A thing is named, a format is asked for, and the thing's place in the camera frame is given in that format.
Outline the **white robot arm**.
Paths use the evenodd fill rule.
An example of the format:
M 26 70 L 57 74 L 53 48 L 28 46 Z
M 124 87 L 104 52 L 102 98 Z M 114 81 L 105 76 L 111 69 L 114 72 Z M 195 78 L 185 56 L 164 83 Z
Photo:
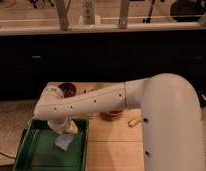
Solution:
M 176 74 L 121 82 L 70 98 L 50 85 L 34 117 L 51 121 L 124 109 L 141 111 L 145 171 L 206 171 L 200 102 L 190 82 Z

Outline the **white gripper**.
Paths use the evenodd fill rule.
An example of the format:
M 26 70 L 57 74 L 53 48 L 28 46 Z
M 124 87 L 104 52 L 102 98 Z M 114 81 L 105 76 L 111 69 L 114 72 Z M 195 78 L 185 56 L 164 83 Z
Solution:
M 71 134 L 78 133 L 78 127 L 76 123 L 69 118 L 49 120 L 47 124 L 55 133 L 58 134 L 61 134 L 63 132 L 68 132 Z

